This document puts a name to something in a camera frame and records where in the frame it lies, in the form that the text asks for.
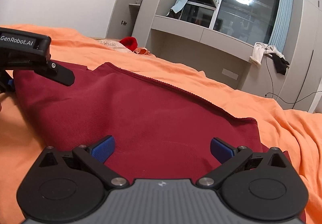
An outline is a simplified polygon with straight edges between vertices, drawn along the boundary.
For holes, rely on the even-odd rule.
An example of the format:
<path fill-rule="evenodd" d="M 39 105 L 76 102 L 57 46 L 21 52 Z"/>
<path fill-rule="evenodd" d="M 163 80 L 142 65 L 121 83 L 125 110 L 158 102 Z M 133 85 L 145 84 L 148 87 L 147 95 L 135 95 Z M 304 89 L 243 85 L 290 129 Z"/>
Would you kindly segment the dark red long-sleeve sweater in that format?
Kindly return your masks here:
<path fill-rule="evenodd" d="M 253 118 L 111 63 L 14 86 L 46 143 L 18 188 L 26 223 L 304 222 L 308 191 Z"/>

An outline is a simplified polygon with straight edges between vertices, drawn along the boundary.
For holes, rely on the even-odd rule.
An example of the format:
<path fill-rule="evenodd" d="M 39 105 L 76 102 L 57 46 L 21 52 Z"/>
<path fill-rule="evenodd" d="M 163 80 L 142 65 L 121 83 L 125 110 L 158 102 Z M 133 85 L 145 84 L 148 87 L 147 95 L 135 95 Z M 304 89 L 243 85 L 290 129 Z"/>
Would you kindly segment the pink patterned cloth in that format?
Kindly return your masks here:
<path fill-rule="evenodd" d="M 100 44 L 103 44 L 115 51 L 118 51 L 118 52 L 127 52 L 127 53 L 132 52 L 127 47 L 125 47 L 123 44 L 121 44 L 120 42 L 113 40 L 113 39 L 100 39 L 100 40 L 97 40 L 97 42 Z"/>

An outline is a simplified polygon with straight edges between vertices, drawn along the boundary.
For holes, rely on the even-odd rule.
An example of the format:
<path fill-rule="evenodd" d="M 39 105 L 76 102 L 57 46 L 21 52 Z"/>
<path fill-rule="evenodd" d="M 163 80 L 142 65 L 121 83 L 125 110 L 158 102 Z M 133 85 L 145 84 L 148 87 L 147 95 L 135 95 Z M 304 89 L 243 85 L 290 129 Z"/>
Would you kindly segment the orange bed duvet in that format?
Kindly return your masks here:
<path fill-rule="evenodd" d="M 116 148 L 105 163 L 124 178 L 198 180 L 219 165 L 219 137 L 255 152 L 278 147 L 305 183 L 307 223 L 321 223 L 321 114 L 283 110 L 153 55 L 118 52 L 76 30 L 28 24 L 49 36 L 54 60 L 72 69 L 66 87 L 17 70 L 16 92 L 1 95 L 1 223 L 21 223 L 16 192 L 47 146 L 69 151 L 105 136 Z"/>

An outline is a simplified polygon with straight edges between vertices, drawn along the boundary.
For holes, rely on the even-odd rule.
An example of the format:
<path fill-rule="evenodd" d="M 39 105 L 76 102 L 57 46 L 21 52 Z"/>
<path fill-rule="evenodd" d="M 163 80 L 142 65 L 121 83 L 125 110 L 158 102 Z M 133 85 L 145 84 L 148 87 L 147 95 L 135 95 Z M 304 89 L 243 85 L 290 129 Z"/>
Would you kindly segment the bright red hat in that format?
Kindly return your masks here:
<path fill-rule="evenodd" d="M 134 37 L 125 37 L 119 41 L 124 47 L 134 52 L 137 49 L 137 40 Z"/>

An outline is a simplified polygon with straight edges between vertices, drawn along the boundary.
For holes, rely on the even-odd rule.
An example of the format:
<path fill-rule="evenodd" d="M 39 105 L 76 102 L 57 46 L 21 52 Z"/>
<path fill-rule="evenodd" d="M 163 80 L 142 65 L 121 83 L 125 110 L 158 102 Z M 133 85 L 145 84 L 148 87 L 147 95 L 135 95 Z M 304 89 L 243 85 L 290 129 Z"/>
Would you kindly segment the black garment on ledge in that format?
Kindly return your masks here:
<path fill-rule="evenodd" d="M 290 65 L 289 62 L 286 61 L 283 57 L 279 57 L 275 53 L 272 53 L 271 56 L 272 56 L 272 60 L 273 60 L 276 72 L 278 74 L 285 75 Z"/>

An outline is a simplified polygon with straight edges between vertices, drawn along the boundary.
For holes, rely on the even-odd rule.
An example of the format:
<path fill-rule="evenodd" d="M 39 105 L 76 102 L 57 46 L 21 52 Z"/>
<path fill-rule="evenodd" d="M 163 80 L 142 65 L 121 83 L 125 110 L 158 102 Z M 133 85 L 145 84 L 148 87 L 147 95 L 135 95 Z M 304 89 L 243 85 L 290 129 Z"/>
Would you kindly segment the white garment on ledge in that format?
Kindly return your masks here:
<path fill-rule="evenodd" d="M 257 66 L 261 66 L 262 58 L 264 55 L 267 54 L 276 54 L 279 58 L 285 60 L 284 55 L 281 52 L 279 52 L 274 45 L 256 42 L 253 47 L 252 55 L 250 56 L 250 62 Z"/>

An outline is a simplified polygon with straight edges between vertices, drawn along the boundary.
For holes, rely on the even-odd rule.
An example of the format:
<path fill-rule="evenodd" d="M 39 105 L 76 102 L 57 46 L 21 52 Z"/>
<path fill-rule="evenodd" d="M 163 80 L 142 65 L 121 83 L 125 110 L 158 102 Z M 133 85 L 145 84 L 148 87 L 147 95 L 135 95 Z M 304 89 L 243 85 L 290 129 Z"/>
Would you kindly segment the grey built-in wardrobe unit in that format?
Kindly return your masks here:
<path fill-rule="evenodd" d="M 321 0 L 293 0 L 282 54 L 285 75 L 275 70 L 271 55 L 261 66 L 250 62 L 254 44 L 215 31 L 219 7 L 211 0 L 188 0 L 175 14 L 176 0 L 116 0 L 108 38 L 133 36 L 141 47 L 173 63 L 185 64 L 207 77 L 261 97 L 274 98 L 284 109 L 308 111 L 321 96 Z M 238 74 L 234 80 L 223 68 Z"/>

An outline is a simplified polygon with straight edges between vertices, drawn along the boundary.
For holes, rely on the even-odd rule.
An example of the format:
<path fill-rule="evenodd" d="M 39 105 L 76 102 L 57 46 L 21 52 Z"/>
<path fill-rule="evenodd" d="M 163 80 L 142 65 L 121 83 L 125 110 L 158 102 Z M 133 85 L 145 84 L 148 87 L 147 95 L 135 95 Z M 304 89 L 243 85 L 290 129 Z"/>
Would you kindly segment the right light blue curtain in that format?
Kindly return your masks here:
<path fill-rule="evenodd" d="M 290 26 L 293 0 L 279 0 L 275 24 L 272 30 L 269 44 L 283 52 Z"/>

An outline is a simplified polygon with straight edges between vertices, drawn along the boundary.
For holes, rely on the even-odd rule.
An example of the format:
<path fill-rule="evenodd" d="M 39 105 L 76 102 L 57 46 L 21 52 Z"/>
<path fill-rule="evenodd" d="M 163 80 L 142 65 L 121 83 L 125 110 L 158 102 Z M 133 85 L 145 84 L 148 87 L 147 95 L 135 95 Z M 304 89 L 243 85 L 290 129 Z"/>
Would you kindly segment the large dark window pane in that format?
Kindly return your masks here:
<path fill-rule="evenodd" d="M 268 43 L 279 0 L 222 0 L 214 30 L 248 44 Z"/>

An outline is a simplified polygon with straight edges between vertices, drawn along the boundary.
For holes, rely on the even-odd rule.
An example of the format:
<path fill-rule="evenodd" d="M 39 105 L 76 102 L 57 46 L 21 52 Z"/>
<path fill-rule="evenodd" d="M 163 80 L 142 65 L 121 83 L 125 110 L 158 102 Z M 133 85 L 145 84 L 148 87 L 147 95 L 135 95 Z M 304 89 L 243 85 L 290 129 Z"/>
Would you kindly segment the white wall socket plate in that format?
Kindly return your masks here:
<path fill-rule="evenodd" d="M 237 73 L 234 73 L 234 72 L 232 72 L 230 70 L 227 70 L 225 68 L 223 68 L 222 74 L 225 75 L 225 76 L 227 76 L 227 77 L 230 77 L 230 78 L 232 78 L 234 80 L 237 80 L 238 79 L 238 74 Z"/>

